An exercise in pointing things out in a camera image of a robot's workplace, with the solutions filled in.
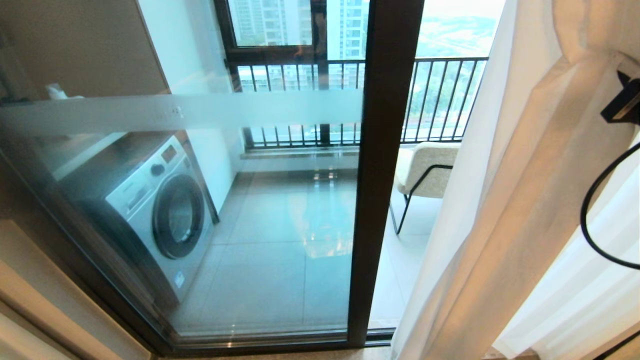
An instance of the black metal chair frame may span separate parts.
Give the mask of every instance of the black metal chair frame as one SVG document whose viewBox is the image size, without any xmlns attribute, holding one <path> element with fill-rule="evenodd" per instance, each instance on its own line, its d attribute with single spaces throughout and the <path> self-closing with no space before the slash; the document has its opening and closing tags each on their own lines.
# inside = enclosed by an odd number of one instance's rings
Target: black metal chair frame
<svg viewBox="0 0 640 360">
<path fill-rule="evenodd" d="M 400 225 L 396 225 L 396 216 L 394 215 L 394 209 L 391 206 L 391 201 L 389 200 L 389 211 L 391 212 L 391 221 L 394 223 L 394 230 L 396 231 L 396 235 L 400 234 L 400 230 L 402 230 L 402 225 L 404 224 L 404 217 L 406 216 L 407 209 L 409 209 L 409 202 L 411 201 L 411 196 L 413 196 L 413 192 L 418 188 L 418 186 L 420 186 L 420 184 L 422 184 L 422 181 L 435 168 L 446 168 L 446 169 L 450 170 L 450 169 L 453 168 L 453 166 L 451 166 L 451 165 L 441 165 L 441 164 L 431 165 L 422 174 L 422 176 L 420 176 L 420 179 L 418 179 L 418 181 L 415 183 L 415 185 L 411 188 L 411 191 L 409 191 L 409 196 L 407 196 L 406 194 L 402 194 L 404 196 L 404 212 L 402 214 L 402 219 L 400 219 Z"/>
</svg>

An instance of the washing machine porthole window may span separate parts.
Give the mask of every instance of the washing machine porthole window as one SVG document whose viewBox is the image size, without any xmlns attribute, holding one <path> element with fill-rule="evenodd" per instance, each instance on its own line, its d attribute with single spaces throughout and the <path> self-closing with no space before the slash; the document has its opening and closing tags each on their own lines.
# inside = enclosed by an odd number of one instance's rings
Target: washing machine porthole window
<svg viewBox="0 0 640 360">
<path fill-rule="evenodd" d="M 198 242 L 203 222 L 202 191 L 192 177 L 177 175 L 160 187 L 153 227 L 163 255 L 171 259 L 187 256 Z"/>
</svg>

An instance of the washing machine label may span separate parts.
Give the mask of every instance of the washing machine label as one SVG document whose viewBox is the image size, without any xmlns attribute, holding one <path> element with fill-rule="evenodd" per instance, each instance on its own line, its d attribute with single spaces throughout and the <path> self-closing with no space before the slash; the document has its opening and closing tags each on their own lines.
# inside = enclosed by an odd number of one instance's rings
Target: washing machine label
<svg viewBox="0 0 640 360">
<path fill-rule="evenodd" d="M 173 281 L 175 282 L 175 285 L 178 287 L 178 289 L 181 288 L 182 284 L 184 284 L 184 274 L 181 271 L 178 271 L 177 273 L 175 273 Z"/>
</svg>

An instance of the black railing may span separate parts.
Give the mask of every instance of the black railing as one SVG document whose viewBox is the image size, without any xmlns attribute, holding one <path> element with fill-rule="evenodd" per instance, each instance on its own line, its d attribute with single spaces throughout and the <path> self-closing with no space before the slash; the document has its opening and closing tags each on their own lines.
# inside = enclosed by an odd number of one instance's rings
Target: black railing
<svg viewBox="0 0 640 360">
<path fill-rule="evenodd" d="M 417 58 L 401 143 L 458 142 L 488 58 Z M 364 60 L 328 61 L 328 88 L 362 88 Z M 238 65 L 237 91 L 318 90 L 318 65 Z M 247 149 L 324 147 L 360 143 L 360 123 L 246 127 Z"/>
</svg>

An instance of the washing machine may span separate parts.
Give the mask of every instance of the washing machine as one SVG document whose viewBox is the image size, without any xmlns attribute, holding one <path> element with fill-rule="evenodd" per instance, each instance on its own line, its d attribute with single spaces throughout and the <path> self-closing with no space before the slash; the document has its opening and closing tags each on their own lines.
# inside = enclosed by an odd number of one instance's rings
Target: washing machine
<svg viewBox="0 0 640 360">
<path fill-rule="evenodd" d="M 208 193 L 175 136 L 125 140 L 128 145 L 97 158 L 76 175 L 84 181 L 68 188 L 140 273 L 156 302 L 173 307 L 187 296 L 211 241 Z"/>
</svg>

